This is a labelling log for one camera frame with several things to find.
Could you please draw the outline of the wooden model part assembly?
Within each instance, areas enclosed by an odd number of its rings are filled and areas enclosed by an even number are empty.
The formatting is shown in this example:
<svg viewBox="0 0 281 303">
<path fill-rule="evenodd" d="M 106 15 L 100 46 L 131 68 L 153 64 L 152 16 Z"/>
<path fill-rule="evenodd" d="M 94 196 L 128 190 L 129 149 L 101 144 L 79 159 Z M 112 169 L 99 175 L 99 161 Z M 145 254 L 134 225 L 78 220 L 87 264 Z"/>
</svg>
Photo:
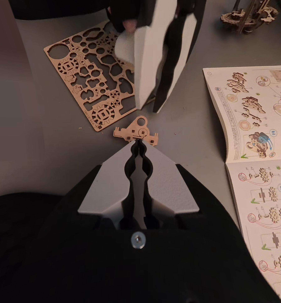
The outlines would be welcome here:
<svg viewBox="0 0 281 303">
<path fill-rule="evenodd" d="M 158 134 L 154 133 L 154 135 L 150 135 L 150 130 L 147 127 L 147 118 L 145 116 L 138 116 L 127 128 L 120 129 L 116 127 L 113 136 L 123 138 L 127 142 L 141 139 L 152 146 L 158 145 Z"/>
</svg>

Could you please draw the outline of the laser-cut wooden parts sheet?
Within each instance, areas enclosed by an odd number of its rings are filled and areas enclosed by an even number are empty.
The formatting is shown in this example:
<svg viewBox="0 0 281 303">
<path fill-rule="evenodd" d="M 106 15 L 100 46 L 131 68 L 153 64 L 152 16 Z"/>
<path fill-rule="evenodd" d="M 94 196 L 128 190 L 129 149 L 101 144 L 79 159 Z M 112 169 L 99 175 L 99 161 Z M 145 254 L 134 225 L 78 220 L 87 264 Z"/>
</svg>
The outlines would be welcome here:
<svg viewBox="0 0 281 303">
<path fill-rule="evenodd" d="M 134 66 L 118 59 L 108 21 L 44 48 L 94 130 L 135 112 Z"/>
</svg>

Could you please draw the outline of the person's left hand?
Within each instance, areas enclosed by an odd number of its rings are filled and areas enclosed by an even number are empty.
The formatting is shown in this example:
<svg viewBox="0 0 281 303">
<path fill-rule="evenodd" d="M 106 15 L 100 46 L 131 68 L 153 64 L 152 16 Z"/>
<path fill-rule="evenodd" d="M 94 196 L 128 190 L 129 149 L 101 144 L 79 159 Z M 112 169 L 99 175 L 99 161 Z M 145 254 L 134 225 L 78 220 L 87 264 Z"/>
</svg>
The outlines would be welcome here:
<svg viewBox="0 0 281 303">
<path fill-rule="evenodd" d="M 137 29 L 137 19 L 125 20 L 123 21 L 123 26 L 127 32 L 132 34 Z"/>
</svg>

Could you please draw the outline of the partly built wooden model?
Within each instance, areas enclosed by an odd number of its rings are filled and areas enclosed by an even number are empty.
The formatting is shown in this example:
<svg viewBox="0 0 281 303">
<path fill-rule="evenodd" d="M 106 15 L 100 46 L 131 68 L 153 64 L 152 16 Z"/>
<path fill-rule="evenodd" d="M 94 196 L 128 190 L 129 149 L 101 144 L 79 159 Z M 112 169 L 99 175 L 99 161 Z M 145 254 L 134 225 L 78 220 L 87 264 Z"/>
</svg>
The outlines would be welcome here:
<svg viewBox="0 0 281 303">
<path fill-rule="evenodd" d="M 269 0 L 252 0 L 246 9 L 239 8 L 240 0 L 236 0 L 231 12 L 221 15 L 220 21 L 231 31 L 249 34 L 264 24 L 272 23 L 278 10 L 269 6 Z"/>
</svg>

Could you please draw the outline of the open instruction booklet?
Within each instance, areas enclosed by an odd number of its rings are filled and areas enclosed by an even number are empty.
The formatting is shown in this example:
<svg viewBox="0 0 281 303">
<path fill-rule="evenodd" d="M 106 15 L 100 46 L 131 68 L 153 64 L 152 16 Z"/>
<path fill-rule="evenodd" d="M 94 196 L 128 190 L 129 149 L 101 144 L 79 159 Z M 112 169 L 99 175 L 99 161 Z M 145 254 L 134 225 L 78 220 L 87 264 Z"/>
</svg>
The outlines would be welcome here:
<svg viewBox="0 0 281 303">
<path fill-rule="evenodd" d="M 281 65 L 203 68 L 245 243 L 281 302 Z"/>
</svg>

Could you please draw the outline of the black quilted cloth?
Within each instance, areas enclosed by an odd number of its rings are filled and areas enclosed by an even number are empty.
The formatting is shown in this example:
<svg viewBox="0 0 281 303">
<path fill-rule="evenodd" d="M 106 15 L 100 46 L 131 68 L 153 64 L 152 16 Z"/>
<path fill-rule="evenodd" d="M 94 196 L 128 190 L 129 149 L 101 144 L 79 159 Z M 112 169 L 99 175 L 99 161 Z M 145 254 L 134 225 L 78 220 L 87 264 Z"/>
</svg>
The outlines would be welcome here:
<svg viewBox="0 0 281 303">
<path fill-rule="evenodd" d="M 28 249 L 61 195 L 12 193 L 0 196 L 0 302 Z"/>
</svg>

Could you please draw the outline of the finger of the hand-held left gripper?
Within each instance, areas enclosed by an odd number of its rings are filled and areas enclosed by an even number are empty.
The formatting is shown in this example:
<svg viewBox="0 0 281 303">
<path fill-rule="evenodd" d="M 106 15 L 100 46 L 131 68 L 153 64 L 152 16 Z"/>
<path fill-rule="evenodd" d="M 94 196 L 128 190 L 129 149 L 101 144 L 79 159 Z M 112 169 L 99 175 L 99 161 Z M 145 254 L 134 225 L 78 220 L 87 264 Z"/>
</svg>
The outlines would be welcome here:
<svg viewBox="0 0 281 303">
<path fill-rule="evenodd" d="M 174 19 L 176 0 L 141 1 L 134 33 L 135 104 L 142 109 L 156 86 L 166 32 Z"/>
<path fill-rule="evenodd" d="M 160 112 L 184 69 L 196 24 L 195 14 L 190 13 L 174 19 L 168 28 L 165 39 L 167 53 L 155 96 L 154 113 Z"/>
</svg>

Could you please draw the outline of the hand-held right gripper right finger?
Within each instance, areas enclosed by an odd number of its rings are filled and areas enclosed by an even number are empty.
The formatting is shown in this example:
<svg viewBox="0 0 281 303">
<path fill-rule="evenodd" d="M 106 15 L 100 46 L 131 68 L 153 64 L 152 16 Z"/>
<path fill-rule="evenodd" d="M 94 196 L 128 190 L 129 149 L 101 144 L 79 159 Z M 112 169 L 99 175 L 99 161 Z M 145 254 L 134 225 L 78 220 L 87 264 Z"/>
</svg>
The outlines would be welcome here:
<svg viewBox="0 0 281 303">
<path fill-rule="evenodd" d="M 197 213 L 199 207 L 176 163 L 146 141 L 140 141 L 146 229 L 159 229 L 176 215 Z"/>
</svg>

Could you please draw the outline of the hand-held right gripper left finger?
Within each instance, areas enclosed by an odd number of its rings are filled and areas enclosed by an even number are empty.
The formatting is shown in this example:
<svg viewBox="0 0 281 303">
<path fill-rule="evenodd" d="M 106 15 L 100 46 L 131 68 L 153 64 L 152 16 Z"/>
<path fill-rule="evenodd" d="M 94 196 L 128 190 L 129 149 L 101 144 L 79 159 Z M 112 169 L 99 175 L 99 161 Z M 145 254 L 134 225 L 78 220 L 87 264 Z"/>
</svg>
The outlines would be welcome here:
<svg viewBox="0 0 281 303">
<path fill-rule="evenodd" d="M 78 213 L 111 219 L 115 226 L 133 220 L 135 198 L 131 175 L 138 151 L 139 141 L 132 141 L 102 163 Z"/>
</svg>

